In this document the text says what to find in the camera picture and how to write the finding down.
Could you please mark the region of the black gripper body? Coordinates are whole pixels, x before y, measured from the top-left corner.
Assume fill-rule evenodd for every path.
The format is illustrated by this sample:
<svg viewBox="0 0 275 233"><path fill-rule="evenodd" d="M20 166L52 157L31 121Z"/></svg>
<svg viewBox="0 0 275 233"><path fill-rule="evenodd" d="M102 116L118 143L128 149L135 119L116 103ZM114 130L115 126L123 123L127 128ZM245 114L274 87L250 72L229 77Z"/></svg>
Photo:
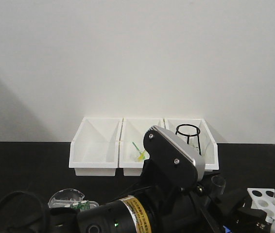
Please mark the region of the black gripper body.
<svg viewBox="0 0 275 233"><path fill-rule="evenodd" d="M250 207L246 190L222 193L214 176L205 181L194 180L189 169L189 187L176 184L179 179L165 174L160 166L148 159L144 162L140 185L144 191L139 200L154 233L267 233L269 224L263 210Z"/></svg>

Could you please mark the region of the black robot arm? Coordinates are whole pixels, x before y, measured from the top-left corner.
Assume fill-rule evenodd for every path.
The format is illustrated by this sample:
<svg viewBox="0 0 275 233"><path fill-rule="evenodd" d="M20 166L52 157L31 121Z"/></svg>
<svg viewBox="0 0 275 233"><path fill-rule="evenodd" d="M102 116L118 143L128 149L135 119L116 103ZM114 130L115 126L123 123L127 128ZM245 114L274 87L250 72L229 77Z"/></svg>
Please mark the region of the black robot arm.
<svg viewBox="0 0 275 233"><path fill-rule="evenodd" d="M262 210L246 205L246 193L220 196L198 181L197 168L181 158L146 160L125 197L86 211L48 209L43 233L267 233Z"/></svg>

